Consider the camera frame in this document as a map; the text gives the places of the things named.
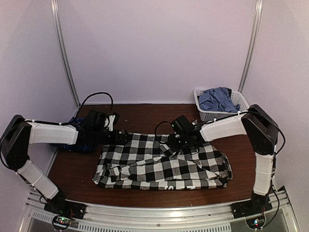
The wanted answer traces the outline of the blue plaid shirt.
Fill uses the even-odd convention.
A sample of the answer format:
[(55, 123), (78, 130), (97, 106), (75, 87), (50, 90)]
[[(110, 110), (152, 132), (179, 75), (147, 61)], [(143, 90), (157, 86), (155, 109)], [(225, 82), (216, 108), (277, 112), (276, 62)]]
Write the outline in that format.
[(92, 153), (96, 150), (98, 146), (97, 143), (74, 144), (74, 145), (67, 145), (67, 144), (50, 144), (50, 145), (58, 149), (67, 150), (71, 152), (78, 152), (78, 153)]

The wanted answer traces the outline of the white plastic laundry basket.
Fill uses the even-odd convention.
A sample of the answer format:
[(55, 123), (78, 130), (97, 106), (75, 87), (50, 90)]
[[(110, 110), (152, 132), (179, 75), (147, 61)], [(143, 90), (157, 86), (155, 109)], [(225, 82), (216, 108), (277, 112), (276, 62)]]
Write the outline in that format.
[[(198, 99), (199, 96), (203, 93), (204, 89), (203, 88), (195, 88), (193, 90), (193, 95), (194, 95), (194, 99), (195, 99), (195, 104), (196, 107), (199, 111), (199, 116), (201, 121), (211, 121), (214, 118), (215, 119), (220, 119), (220, 118), (224, 118), (230, 115), (234, 115), (235, 113), (228, 113), (228, 112), (219, 112), (219, 111), (204, 111), (200, 108)], [(247, 102), (247, 100), (244, 98), (244, 96), (238, 92), (238, 91), (231, 91), (231, 101), (233, 102), (234, 105), (238, 105), (240, 106), (240, 111), (245, 111), (249, 108), (249, 104)]]

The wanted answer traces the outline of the black white checked shirt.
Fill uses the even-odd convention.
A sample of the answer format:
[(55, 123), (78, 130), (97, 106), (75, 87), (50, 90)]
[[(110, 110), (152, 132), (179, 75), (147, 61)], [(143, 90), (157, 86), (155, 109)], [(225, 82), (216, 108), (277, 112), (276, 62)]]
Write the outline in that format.
[(167, 135), (133, 134), (126, 145), (103, 145), (93, 182), (106, 189), (225, 188), (233, 178), (226, 155), (211, 143), (173, 152)]

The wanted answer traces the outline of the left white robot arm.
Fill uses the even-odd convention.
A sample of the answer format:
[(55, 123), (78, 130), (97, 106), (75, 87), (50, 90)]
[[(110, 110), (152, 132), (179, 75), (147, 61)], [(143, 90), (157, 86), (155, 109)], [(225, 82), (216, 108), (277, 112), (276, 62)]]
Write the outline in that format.
[(30, 183), (41, 195), (51, 200), (50, 206), (60, 215), (66, 214), (69, 203), (61, 198), (60, 189), (30, 160), (32, 144), (52, 144), (85, 149), (95, 144), (126, 145), (132, 136), (115, 129), (117, 113), (90, 110), (85, 118), (67, 123), (25, 119), (15, 115), (0, 139), (0, 158), (4, 166)]

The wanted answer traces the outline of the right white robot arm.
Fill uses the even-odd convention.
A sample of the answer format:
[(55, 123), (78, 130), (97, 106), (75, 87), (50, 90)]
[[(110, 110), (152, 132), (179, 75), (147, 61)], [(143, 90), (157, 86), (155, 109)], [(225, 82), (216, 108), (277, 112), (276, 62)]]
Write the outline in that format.
[(174, 133), (168, 136), (167, 145), (172, 151), (201, 145), (217, 139), (237, 135), (247, 135), (256, 157), (256, 195), (248, 201), (248, 210), (258, 213), (266, 205), (266, 196), (271, 188), (271, 180), (276, 170), (278, 136), (282, 134), (277, 123), (257, 104), (247, 110), (225, 118), (193, 124), (181, 115), (171, 122)]

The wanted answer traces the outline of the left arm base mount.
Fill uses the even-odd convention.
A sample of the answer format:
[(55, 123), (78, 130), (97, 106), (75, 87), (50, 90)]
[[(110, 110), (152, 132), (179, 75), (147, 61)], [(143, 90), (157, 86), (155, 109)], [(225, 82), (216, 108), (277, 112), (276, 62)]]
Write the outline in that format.
[(66, 201), (66, 208), (64, 210), (57, 210), (53, 208), (49, 203), (46, 203), (44, 206), (44, 210), (53, 214), (65, 216), (67, 218), (83, 219), (86, 205), (83, 203)]

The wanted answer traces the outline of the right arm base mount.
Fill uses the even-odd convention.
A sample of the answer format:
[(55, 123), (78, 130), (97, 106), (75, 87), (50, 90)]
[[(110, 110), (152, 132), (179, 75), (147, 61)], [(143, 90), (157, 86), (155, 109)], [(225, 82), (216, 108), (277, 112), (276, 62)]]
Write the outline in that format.
[(248, 217), (256, 214), (261, 214), (264, 211), (271, 210), (272, 204), (261, 204), (253, 201), (244, 201), (231, 204), (231, 209), (234, 218)]

